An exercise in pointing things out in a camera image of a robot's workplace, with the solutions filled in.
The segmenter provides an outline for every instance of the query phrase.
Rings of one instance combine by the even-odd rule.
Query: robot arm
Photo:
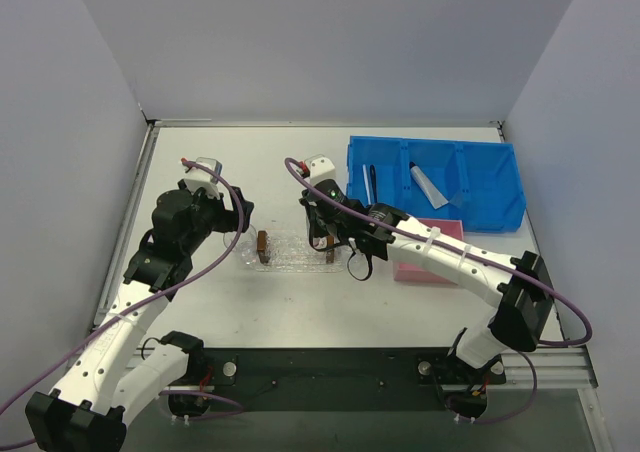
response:
[[[522,352],[535,350],[551,311],[552,299],[538,287],[470,256],[491,259],[550,285],[541,257],[531,252],[525,252],[520,258],[495,254],[442,234],[436,227],[426,227],[389,205],[378,203],[364,207],[359,200],[346,197],[340,190],[335,182],[335,168],[326,157],[308,159],[299,164],[299,169],[302,177],[325,196],[397,229],[392,232],[354,217],[307,189],[300,203],[307,212],[310,241],[330,234],[338,244],[350,245],[354,251],[367,256],[370,264],[371,257],[378,257],[417,265],[463,286],[497,309],[489,317],[479,318],[475,326],[464,329],[456,338],[450,355],[462,367],[483,372],[507,348]],[[428,240],[407,238],[398,231]],[[462,255],[447,246],[462,251]]]
[[[198,164],[219,172],[221,165],[199,158]],[[126,427],[170,383],[206,372],[201,340],[171,332],[153,354],[122,378],[149,326],[173,299],[161,297],[127,315],[123,311],[155,293],[181,283],[191,272],[191,256],[212,231],[238,229],[239,211],[226,210],[216,180],[187,168],[178,189],[162,194],[152,214],[153,228],[129,262],[124,283],[102,324],[120,320],[93,340],[65,376],[46,395],[36,392],[26,415],[38,446],[49,451],[115,452]],[[243,232],[249,227],[253,203],[233,188],[244,213]]]

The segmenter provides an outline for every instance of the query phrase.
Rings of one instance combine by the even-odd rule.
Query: cable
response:
[[[215,400],[216,402],[222,402],[223,404],[232,405],[236,408],[236,410],[229,410],[227,412],[213,412],[210,414],[204,414],[199,417],[189,417],[189,422],[199,422],[203,420],[211,420],[211,419],[221,419],[222,417],[231,417],[232,415],[239,415],[245,412],[242,404],[236,402],[235,400],[227,399],[226,397],[221,397],[219,395],[208,394],[206,392],[198,392],[196,390],[163,390],[158,395],[193,395],[196,397],[204,397],[206,399]],[[185,420],[183,417],[178,417],[171,415],[171,417],[176,417],[179,420]]]
[[[35,443],[36,439],[23,440],[22,442],[16,442],[15,444],[0,445],[0,450],[16,450]]]
[[[353,259],[356,255],[357,255],[357,252],[355,249],[353,249],[351,252],[351,255],[349,256],[349,259],[347,260],[347,271],[349,272],[349,275],[351,275],[351,277],[356,279],[358,282],[365,282],[369,280],[369,278],[371,277],[371,274],[373,274],[373,261],[370,255],[366,255],[365,259],[367,260],[367,275],[365,275],[362,278],[356,277],[351,270],[351,259]]]
[[[207,367],[207,375],[205,375],[200,381],[200,392],[204,392],[204,388],[209,385],[211,382],[211,377],[213,376],[213,367]]]
[[[322,200],[324,200],[325,202],[328,202],[329,204],[333,205],[334,207],[340,209],[343,212],[346,212],[347,214],[352,215],[353,217],[356,217],[358,219],[364,220],[367,223],[372,223],[377,225],[378,227],[382,227],[383,229],[387,229],[390,232],[396,233],[396,234],[400,234],[404,237],[407,237],[409,239],[413,239],[416,240],[418,242],[427,242],[428,238],[427,237],[422,237],[421,235],[417,235],[417,234],[412,234],[410,232],[405,232],[404,230],[400,230],[397,227],[393,227],[389,224],[385,224],[384,222],[376,219],[375,217],[369,217],[367,215],[361,214],[359,212],[356,212],[355,210],[350,209],[349,207],[346,207],[345,205],[336,202],[335,200],[331,199],[330,197],[328,197],[326,194],[320,192],[318,189],[316,189],[314,186],[312,186],[311,184],[307,183],[301,176],[300,174],[298,174],[296,172],[296,170],[293,168],[293,165],[295,165],[296,167],[298,167],[298,162],[290,157],[284,159],[284,165],[287,168],[287,170],[289,171],[289,173],[293,176],[294,179],[296,179],[304,188],[310,190],[313,192],[313,194],[317,197],[320,197]],[[438,247],[442,247],[443,249],[449,250],[451,252],[454,252],[458,255],[463,255],[464,251],[458,249],[457,247],[454,247],[450,244],[447,244],[445,242],[441,242],[439,240],[433,240],[432,241],[433,245],[438,246]],[[540,282],[539,280],[528,276],[527,274],[520,272],[519,270],[515,270],[515,269],[511,269],[509,267],[507,267],[506,265],[502,265],[499,264],[498,262],[494,262],[493,260],[487,259],[485,257],[481,257],[479,255],[474,255],[474,254],[466,254],[466,257],[469,257],[470,259],[473,259],[477,262],[480,262],[481,264],[484,265],[488,265],[491,267],[494,267],[498,270],[502,270],[504,272],[507,272],[508,274],[514,275],[520,279],[526,280],[527,282],[529,282],[530,284],[535,285],[536,287],[542,289],[543,291],[545,291],[547,294],[549,294],[551,297],[553,297],[554,299],[556,299],[557,301],[563,303],[564,305],[566,305],[574,314],[576,314],[578,316],[578,318],[582,321],[584,328],[585,328],[585,334],[584,337],[580,338],[580,339],[573,339],[573,340],[561,340],[561,341],[556,341],[556,340],[540,340],[539,343],[542,345],[551,345],[554,347],[571,347],[571,346],[577,346],[577,345],[584,345],[587,342],[589,342],[589,340],[591,340],[591,337],[593,336],[593,328],[591,327],[591,322],[589,322],[589,319],[587,318],[587,316],[578,308],[577,305],[575,305],[573,302],[571,302],[571,300],[567,299],[565,296],[559,294],[558,292],[556,292],[555,290],[553,290],[551,287],[549,287],[547,284],[544,284],[542,282]]]
[[[146,357],[144,356],[144,348],[147,346],[147,344],[149,343],[150,340],[155,340],[156,342],[160,343],[160,339],[156,339],[155,337],[149,337],[147,338],[143,343],[142,343],[142,347],[140,347],[140,357],[142,357],[142,360],[147,360]]]
[[[157,292],[157,293],[147,297],[146,299],[143,299],[140,302],[137,302],[137,303],[131,305],[130,307],[127,307],[122,312],[120,312],[120,316],[125,316],[127,314],[130,314],[131,312],[133,312],[135,310],[138,310],[140,307],[144,307],[145,305],[153,302],[154,300],[160,299],[160,297],[165,297],[165,296],[167,296],[169,294],[173,294],[178,289],[180,289],[180,288],[182,288],[182,287],[184,287],[186,285],[189,285],[192,282],[195,282],[196,280],[198,280],[203,275],[208,274],[213,269],[215,269],[218,265],[220,265],[220,263],[224,259],[226,259],[228,257],[228,255],[231,253],[233,248],[238,243],[238,240],[240,240],[240,236],[242,235],[242,228],[243,228],[243,225],[244,225],[244,211],[242,210],[242,203],[240,202],[240,198],[238,197],[238,194],[236,194],[235,190],[233,190],[233,187],[231,187],[229,182],[227,182],[225,179],[220,177],[220,175],[218,175],[216,172],[214,172],[213,170],[209,169],[208,167],[205,167],[203,165],[200,165],[200,164],[197,164],[195,162],[188,161],[188,160],[184,160],[184,159],[182,160],[182,164],[184,166],[186,166],[186,167],[195,167],[196,169],[200,169],[200,170],[203,170],[203,171],[207,172],[208,174],[210,174],[213,177],[215,177],[229,191],[229,195],[231,196],[231,199],[233,200],[233,203],[236,205],[236,210],[238,211],[238,230],[236,231],[236,235],[233,237],[233,240],[229,244],[229,247],[227,247],[226,250],[224,252],[222,252],[222,254],[220,254],[220,256],[216,260],[214,260],[210,265],[208,265],[207,267],[202,269],[200,272],[194,274],[193,276],[183,280],[182,282],[180,282],[180,283],[178,283],[176,285],[173,285],[173,286],[169,287],[168,289],[165,289],[165,290],[163,290],[161,292]],[[61,367],[62,365],[66,364],[69,361],[69,359],[71,359],[71,357],[73,357],[75,354],[77,354],[79,351],[81,351],[83,348],[85,348],[87,345],[89,345],[89,343],[91,343],[91,341],[93,341],[96,337],[98,337],[100,334],[102,334],[105,330],[109,329],[113,324],[115,324],[119,320],[120,320],[119,316],[114,316],[113,318],[111,318],[110,320],[108,320],[107,322],[102,324],[100,327],[98,327],[96,330],[94,330],[91,334],[89,334],[87,336],[87,338],[84,339],[80,344],[78,344],[76,347],[71,349],[61,359],[59,359],[56,363],[54,363],[48,369],[46,369],[44,372],[42,372],[42,374],[40,374],[35,379],[31,380],[27,385],[25,385],[23,388],[18,390],[15,394],[13,394],[11,397],[9,397],[9,399],[7,399],[7,401],[4,402],[2,404],[2,406],[0,406],[0,416],[2,416],[2,414],[4,414],[6,412],[6,410],[9,407],[11,407],[11,405],[16,400],[18,400],[20,397],[22,397],[24,394],[26,394],[31,388],[33,388],[34,386],[38,385],[38,383],[40,383],[42,380],[44,380],[49,375],[51,375],[56,369],[58,369],[58,367]],[[35,440],[33,440],[33,442],[29,442],[27,440],[27,441],[24,441],[24,442],[19,442],[17,444],[11,444],[11,445],[8,445],[8,446],[0,445],[0,451],[15,450],[17,448],[25,447],[26,445],[30,445],[30,444],[32,444],[34,442],[35,442]]]
[[[533,402],[535,401],[536,396],[538,395],[538,374],[536,373],[536,368],[534,367],[531,359],[527,355],[523,354],[522,352],[518,352],[518,354],[520,354],[522,358],[526,360],[527,363],[529,364],[529,367],[531,368],[531,375],[533,377],[533,388],[531,389],[531,395],[529,395],[529,399],[527,400],[527,402],[519,409],[513,410],[507,414],[501,415],[500,417],[494,417],[490,419],[474,419],[474,420],[471,420],[469,417],[464,417],[460,414],[458,414],[458,417],[463,419],[465,422],[473,422],[474,425],[493,425],[499,422],[504,422],[505,420],[509,420],[515,417],[516,415],[520,415],[521,413],[528,410],[531,407],[531,405],[533,405]],[[451,410],[452,412],[455,412],[455,410],[451,409],[451,399],[453,397],[455,397],[455,395],[450,395],[449,397],[447,397],[445,403],[449,410]]]
[[[485,374],[484,377],[484,381],[482,382],[482,385],[480,387],[478,387],[477,390],[473,390],[474,384],[471,384],[471,386],[467,389],[467,392],[471,393],[471,395],[473,395],[474,397],[477,397],[478,395],[481,395],[483,393],[485,393],[487,391],[487,386],[489,385],[489,374]]]

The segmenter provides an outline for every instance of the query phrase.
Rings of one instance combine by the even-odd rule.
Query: white tube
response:
[[[418,167],[413,162],[411,162],[409,166],[411,170],[411,177],[413,177],[413,180],[416,181],[418,187],[420,187],[422,192],[424,192],[424,195],[427,196],[427,199],[429,199],[429,202],[431,202],[431,205],[434,209],[439,209],[440,207],[449,203],[446,197],[442,195],[442,193],[435,185],[433,185],[433,182],[429,180],[429,177],[424,175],[424,172],[420,170],[420,167]]]

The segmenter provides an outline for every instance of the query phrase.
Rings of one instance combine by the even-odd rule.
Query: white wall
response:
[[[148,117],[503,119],[571,0],[84,0]]]
[[[0,37],[4,402],[86,334],[146,125],[81,0],[0,0]]]
[[[554,283],[593,321],[589,350],[620,451],[640,443],[639,112],[640,0],[574,0],[506,130]]]

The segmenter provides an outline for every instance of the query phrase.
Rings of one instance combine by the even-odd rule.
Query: pink foam block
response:
[[[429,227],[438,227],[443,234],[463,240],[462,221],[460,220],[439,220],[439,219],[418,219],[420,223]],[[415,265],[402,262],[393,263],[393,279],[403,282],[427,282],[430,284],[450,284],[447,279],[439,275],[422,270]]]

